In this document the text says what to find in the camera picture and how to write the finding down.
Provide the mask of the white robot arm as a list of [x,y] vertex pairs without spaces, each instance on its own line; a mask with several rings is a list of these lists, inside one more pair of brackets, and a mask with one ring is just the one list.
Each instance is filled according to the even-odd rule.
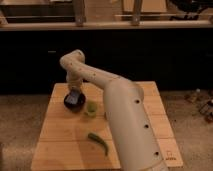
[[143,89],[135,82],[85,63],[81,50],[60,58],[69,88],[82,80],[103,90],[103,104],[123,171],[169,171],[144,108]]

